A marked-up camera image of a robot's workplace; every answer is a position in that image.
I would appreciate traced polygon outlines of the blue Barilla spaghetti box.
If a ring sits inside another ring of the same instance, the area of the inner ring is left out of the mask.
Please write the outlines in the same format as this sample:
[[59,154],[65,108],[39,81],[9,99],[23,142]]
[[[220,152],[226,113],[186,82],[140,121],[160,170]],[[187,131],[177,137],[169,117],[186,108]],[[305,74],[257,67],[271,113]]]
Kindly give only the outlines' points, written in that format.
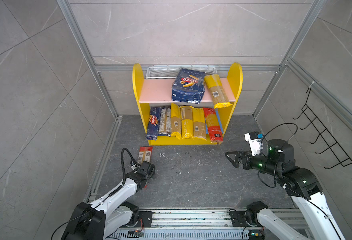
[[156,141],[158,137],[162,107],[150,107],[146,139]]

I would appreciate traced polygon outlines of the clear spaghetti bag white label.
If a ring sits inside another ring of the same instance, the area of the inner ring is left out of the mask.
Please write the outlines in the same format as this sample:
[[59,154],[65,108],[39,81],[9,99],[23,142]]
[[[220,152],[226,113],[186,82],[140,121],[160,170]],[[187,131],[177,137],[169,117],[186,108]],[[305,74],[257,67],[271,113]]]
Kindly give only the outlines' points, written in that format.
[[160,112],[160,122],[158,136],[170,137],[171,125],[170,125],[170,106],[164,106]]

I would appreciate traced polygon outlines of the yellow top spaghetti bag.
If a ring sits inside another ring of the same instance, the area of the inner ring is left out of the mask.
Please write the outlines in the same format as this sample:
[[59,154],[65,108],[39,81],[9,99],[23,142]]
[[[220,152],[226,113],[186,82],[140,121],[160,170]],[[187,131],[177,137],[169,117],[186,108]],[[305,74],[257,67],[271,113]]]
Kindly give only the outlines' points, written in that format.
[[232,105],[224,90],[219,75],[207,75],[204,80],[212,96],[215,109],[227,108]]
[[205,114],[202,108],[193,108],[193,126],[194,138],[198,140],[207,140]]

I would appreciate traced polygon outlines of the yellow Pastatime spaghetti bag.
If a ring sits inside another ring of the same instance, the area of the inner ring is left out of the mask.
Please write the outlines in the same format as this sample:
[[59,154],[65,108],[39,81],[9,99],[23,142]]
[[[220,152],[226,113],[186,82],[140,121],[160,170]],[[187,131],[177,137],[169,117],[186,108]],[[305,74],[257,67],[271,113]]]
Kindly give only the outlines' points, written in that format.
[[182,139],[193,138],[193,107],[182,106],[181,107],[182,117]]

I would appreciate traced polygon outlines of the blue Barilla rigatoni box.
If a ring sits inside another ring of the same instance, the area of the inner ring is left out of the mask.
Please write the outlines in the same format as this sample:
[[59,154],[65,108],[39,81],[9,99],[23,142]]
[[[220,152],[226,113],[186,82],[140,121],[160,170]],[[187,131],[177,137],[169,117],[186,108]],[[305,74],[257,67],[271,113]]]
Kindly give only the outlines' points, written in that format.
[[199,104],[205,94],[206,73],[181,69],[171,88],[174,102]]

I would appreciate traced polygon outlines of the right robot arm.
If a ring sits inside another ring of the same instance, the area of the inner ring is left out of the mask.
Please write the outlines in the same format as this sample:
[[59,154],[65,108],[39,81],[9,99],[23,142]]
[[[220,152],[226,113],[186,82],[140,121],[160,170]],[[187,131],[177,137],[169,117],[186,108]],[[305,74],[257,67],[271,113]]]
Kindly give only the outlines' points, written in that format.
[[[273,139],[267,142],[267,155],[262,152],[262,141],[249,141],[251,151],[225,153],[235,168],[258,171],[273,177],[273,186],[281,186],[299,208],[315,240],[345,240],[326,201],[323,189],[315,174],[296,166],[294,147],[288,141]],[[246,220],[251,226],[263,226],[281,240],[309,240],[258,201],[247,206]]]

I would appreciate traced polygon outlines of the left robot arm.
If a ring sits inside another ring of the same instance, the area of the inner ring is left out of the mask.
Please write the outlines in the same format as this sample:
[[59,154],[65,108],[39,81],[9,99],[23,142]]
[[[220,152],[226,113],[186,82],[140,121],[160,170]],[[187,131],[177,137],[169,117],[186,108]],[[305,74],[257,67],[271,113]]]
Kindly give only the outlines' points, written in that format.
[[127,148],[121,150],[122,181],[99,199],[79,203],[70,220],[61,224],[51,235],[65,226],[62,240],[104,240],[121,226],[133,227],[139,221],[138,206],[127,200],[144,189],[155,175],[155,165],[138,163]]

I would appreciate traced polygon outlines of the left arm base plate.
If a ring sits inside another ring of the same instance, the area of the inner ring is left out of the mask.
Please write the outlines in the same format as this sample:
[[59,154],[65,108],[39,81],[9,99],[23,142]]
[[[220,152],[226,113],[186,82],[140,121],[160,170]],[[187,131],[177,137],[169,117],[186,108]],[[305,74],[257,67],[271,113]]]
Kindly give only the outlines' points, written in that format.
[[125,225],[122,224],[123,222],[121,222],[121,224],[118,223],[118,226],[121,228],[141,228],[141,225],[143,225],[144,228],[150,228],[153,220],[153,214],[154,212],[151,211],[134,212],[129,222]]

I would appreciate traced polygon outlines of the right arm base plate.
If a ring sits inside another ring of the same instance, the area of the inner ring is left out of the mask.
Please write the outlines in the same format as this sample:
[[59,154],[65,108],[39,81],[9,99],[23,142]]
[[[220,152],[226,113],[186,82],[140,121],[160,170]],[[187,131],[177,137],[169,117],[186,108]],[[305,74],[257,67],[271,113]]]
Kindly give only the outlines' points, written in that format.
[[237,211],[230,209],[228,211],[233,227],[261,227],[262,225],[257,220],[257,214],[246,210]]

